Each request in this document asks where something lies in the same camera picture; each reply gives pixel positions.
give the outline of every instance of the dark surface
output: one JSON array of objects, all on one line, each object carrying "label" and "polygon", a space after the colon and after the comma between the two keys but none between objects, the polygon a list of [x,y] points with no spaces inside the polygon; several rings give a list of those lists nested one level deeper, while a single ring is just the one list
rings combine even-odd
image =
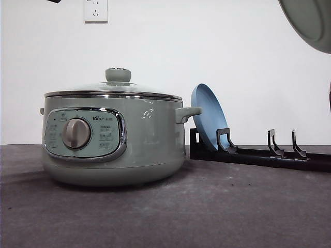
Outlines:
[{"label": "dark surface", "polygon": [[331,174],[187,160],[140,187],[78,188],[40,150],[1,147],[3,248],[331,247]]}]

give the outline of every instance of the dish rack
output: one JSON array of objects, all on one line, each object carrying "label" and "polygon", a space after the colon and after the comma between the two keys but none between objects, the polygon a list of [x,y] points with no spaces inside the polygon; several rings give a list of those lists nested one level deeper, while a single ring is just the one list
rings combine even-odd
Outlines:
[{"label": "dish rack", "polygon": [[[231,142],[230,128],[222,128],[215,132],[218,151],[210,151],[200,135],[197,141],[197,134],[199,133],[196,128],[190,129],[190,159],[331,172],[331,154],[308,153],[301,150],[296,143],[295,130],[292,131],[293,151],[284,151],[278,147],[274,129],[268,131],[269,150],[239,148]],[[227,136],[229,147],[222,145],[221,135]]]}]

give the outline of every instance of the chrome trim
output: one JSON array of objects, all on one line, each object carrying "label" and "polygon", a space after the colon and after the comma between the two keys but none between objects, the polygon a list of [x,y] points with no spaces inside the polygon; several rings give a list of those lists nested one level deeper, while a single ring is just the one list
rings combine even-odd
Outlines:
[{"label": "chrome trim", "polygon": [[160,100],[171,102],[183,102],[179,99],[164,98],[164,97],[144,97],[144,96],[124,96],[124,95],[67,95],[67,96],[51,96],[51,98],[121,98],[121,99],[143,99],[143,100]]},{"label": "chrome trim", "polygon": [[56,158],[56,159],[66,160],[68,162],[91,163],[91,162],[112,161],[112,160],[117,159],[120,155],[123,154],[123,152],[125,151],[125,149],[127,147],[127,134],[126,134],[126,125],[125,125],[124,117],[119,111],[111,109],[111,108],[110,109],[104,108],[104,107],[100,107],[100,108],[97,108],[97,107],[65,107],[65,108],[59,108],[59,109],[56,108],[48,114],[47,121],[48,121],[49,116],[53,112],[67,111],[67,110],[102,111],[102,112],[112,113],[113,115],[116,116],[116,119],[118,121],[119,144],[118,144],[117,148],[114,151],[112,151],[111,153],[108,153],[108,154],[102,155],[102,156],[98,156],[98,157],[68,157],[68,156],[56,155],[56,154],[48,151],[48,149],[46,147],[46,140],[45,140],[45,133],[46,133],[46,127],[47,127],[47,122],[46,122],[45,133],[43,134],[43,148],[51,157]]},{"label": "chrome trim", "polygon": [[45,94],[45,97],[55,96],[86,96],[86,95],[107,95],[107,96],[137,96],[137,97],[157,97],[182,100],[181,97],[161,93],[134,92],[134,91],[99,91],[99,90],[69,90],[54,91]]}]

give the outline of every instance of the glass lid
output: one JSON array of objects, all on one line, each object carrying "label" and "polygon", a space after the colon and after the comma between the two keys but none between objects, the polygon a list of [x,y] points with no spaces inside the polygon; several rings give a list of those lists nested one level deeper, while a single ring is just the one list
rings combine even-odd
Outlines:
[{"label": "glass lid", "polygon": [[182,100],[181,97],[166,94],[148,86],[131,83],[131,72],[123,68],[110,68],[106,70],[107,82],[89,84],[79,88],[54,91],[45,94],[45,97],[55,96],[84,96],[84,95],[118,95],[157,97]]}]

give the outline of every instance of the blue plate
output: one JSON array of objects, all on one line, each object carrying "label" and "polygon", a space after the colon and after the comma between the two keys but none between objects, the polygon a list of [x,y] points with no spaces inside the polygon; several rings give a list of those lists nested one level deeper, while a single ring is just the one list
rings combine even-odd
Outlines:
[{"label": "blue plate", "polygon": [[[227,128],[228,124],[216,96],[207,85],[199,84],[192,92],[191,106],[202,108],[201,115],[193,116],[195,126],[208,149],[217,151],[216,130]],[[220,141],[223,147],[230,146],[226,135]]]}]

